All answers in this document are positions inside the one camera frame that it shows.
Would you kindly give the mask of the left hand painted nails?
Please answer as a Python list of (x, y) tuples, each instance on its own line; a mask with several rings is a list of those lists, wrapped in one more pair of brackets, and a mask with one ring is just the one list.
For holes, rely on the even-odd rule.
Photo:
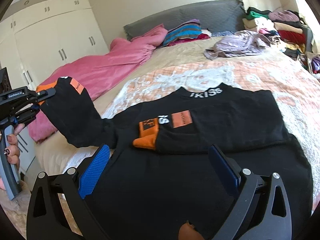
[(20, 168), (20, 150), (18, 148), (17, 135), (24, 129), (24, 124), (19, 124), (13, 134), (7, 136), (9, 146), (4, 150), (8, 163)]

